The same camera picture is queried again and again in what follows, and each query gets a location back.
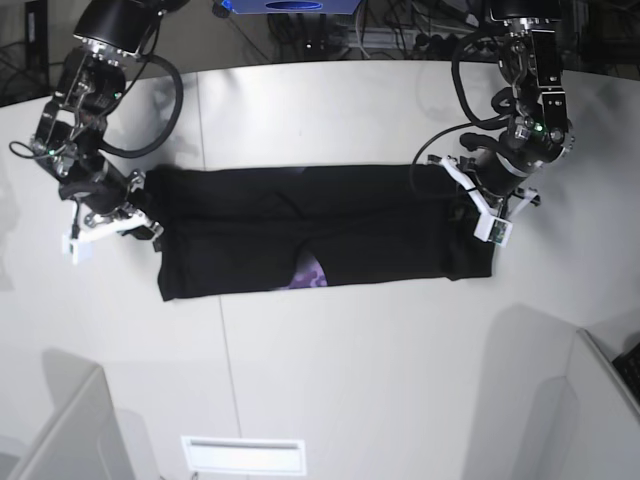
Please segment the black T-shirt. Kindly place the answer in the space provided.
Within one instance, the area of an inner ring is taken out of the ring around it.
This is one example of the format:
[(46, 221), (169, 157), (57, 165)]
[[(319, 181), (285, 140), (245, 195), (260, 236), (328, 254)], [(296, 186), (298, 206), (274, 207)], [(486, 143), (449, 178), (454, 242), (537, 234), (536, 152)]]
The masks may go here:
[[(164, 228), (158, 285), (164, 300), (328, 286), (488, 278), (494, 249), (475, 225), (447, 222), (449, 200), (415, 197), (406, 165), (219, 171), (156, 168), (149, 212)], [(428, 193), (455, 187), (418, 167)]]

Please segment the white partition panel left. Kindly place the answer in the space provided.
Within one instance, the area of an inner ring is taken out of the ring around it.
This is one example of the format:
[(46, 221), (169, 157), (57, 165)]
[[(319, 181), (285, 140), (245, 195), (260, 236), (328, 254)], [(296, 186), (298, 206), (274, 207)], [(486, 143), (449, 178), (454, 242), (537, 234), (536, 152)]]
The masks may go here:
[(103, 367), (59, 349), (42, 362), (53, 412), (30, 444), (1, 439), (1, 477), (134, 479)]

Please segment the white partition panel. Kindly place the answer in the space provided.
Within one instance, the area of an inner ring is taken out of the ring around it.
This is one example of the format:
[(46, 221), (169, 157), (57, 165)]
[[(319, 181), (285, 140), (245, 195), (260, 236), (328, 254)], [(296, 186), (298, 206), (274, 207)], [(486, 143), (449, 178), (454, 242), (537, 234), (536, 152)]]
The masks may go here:
[(565, 373), (536, 393), (525, 433), (524, 478), (639, 477), (639, 404), (585, 330)]
[(30, 444), (1, 439), (1, 477), (134, 479), (103, 367), (59, 349), (42, 362), (53, 412)]

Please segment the black keyboard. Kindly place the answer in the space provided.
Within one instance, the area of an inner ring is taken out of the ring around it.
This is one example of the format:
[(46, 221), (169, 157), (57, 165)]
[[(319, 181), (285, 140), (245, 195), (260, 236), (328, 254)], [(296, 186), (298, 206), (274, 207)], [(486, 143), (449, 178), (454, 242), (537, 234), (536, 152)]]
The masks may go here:
[(613, 366), (634, 398), (640, 400), (640, 344), (613, 360)]

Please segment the blue box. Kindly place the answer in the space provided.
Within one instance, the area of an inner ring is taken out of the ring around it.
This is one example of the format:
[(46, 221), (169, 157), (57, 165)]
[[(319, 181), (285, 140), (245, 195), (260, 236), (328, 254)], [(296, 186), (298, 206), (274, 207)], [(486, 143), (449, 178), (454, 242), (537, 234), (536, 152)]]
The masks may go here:
[(359, 0), (230, 0), (220, 4), (239, 15), (301, 13), (350, 15)]

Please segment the white partition panel right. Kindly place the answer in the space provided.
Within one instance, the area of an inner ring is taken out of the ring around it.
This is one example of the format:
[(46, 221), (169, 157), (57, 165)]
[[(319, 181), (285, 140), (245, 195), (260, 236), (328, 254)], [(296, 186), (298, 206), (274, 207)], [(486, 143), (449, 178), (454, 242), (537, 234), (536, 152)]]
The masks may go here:
[(536, 393), (525, 433), (524, 478), (639, 477), (639, 404), (585, 330), (565, 373)]

